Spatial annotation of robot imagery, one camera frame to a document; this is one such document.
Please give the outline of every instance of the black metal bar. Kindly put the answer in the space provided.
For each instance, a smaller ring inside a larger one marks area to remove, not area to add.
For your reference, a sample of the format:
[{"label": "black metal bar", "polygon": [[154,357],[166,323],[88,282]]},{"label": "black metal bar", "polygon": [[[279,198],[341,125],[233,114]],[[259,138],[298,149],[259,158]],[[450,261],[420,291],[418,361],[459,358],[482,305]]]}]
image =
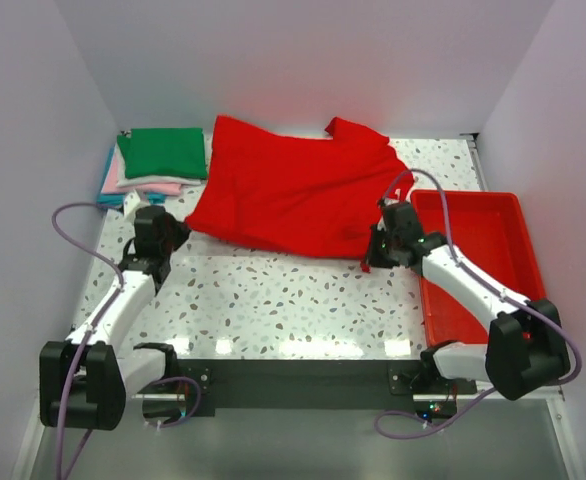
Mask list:
[{"label": "black metal bar", "polygon": [[[200,383],[204,396],[198,416],[217,408],[263,409],[395,409],[415,412],[414,391],[407,382],[393,383],[419,370],[420,361],[386,360],[180,360],[180,370]],[[445,395],[449,384],[430,393]],[[152,393],[153,388],[142,393]],[[459,382],[459,393],[475,393]]]}]

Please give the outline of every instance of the green folded cloth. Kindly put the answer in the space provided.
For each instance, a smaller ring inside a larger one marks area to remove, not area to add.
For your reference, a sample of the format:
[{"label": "green folded cloth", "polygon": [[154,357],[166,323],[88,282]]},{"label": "green folded cloth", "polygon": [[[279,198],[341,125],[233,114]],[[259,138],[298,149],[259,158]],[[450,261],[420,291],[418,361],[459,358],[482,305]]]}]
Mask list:
[{"label": "green folded cloth", "polygon": [[118,136],[126,178],[161,175],[205,179],[201,128],[134,128]]}]

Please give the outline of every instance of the blue folded cloth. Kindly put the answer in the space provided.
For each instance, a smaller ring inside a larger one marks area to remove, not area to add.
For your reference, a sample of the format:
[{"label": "blue folded cloth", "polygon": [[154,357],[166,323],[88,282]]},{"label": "blue folded cloth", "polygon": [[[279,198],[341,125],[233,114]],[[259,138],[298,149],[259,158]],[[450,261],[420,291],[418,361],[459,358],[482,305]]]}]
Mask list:
[{"label": "blue folded cloth", "polygon": [[[111,159],[113,158],[114,149],[114,146],[111,147],[111,149],[109,150],[109,154],[106,157],[106,163],[104,164],[104,172],[102,172],[102,180],[100,182],[100,192],[102,192],[102,187],[104,186],[106,175],[109,172],[109,168],[111,168]],[[163,193],[147,192],[145,195],[146,198],[149,199],[149,202],[151,202],[154,205],[162,204],[166,200],[166,195],[164,195]],[[124,203],[124,194],[98,193],[96,203],[107,208],[119,208]]]}]

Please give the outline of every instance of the pink folded cloth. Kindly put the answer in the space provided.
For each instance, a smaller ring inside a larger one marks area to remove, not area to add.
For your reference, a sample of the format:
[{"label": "pink folded cloth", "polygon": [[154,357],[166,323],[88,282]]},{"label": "pink folded cloth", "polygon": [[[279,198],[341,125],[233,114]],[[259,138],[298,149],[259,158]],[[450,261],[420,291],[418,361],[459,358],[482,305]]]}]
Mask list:
[{"label": "pink folded cloth", "polygon": [[101,193],[127,193],[131,190],[139,190],[141,192],[157,192],[174,196],[180,194],[182,185],[179,183],[143,183],[141,185],[135,185],[132,187],[118,187],[118,165],[124,165],[124,160],[121,157],[122,152],[120,152],[120,148],[115,145],[115,148],[113,149],[113,158],[111,158],[111,166],[109,167],[109,171],[106,174],[106,179],[104,180]]}]

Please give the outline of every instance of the white wall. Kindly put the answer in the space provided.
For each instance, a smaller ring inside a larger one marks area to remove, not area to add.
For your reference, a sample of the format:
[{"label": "white wall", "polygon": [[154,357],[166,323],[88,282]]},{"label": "white wall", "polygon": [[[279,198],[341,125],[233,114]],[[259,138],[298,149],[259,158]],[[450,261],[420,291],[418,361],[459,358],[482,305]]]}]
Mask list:
[{"label": "white wall", "polygon": [[557,0],[482,130],[492,189],[518,194],[550,298],[582,347],[566,387],[586,460],[586,0]]},{"label": "white wall", "polygon": [[477,132],[553,0],[57,0],[121,127]]},{"label": "white wall", "polygon": [[[88,261],[49,216],[98,188],[115,122],[50,0],[0,0],[0,480],[35,399],[43,342],[60,338]],[[99,216],[63,223],[91,241]]]}]

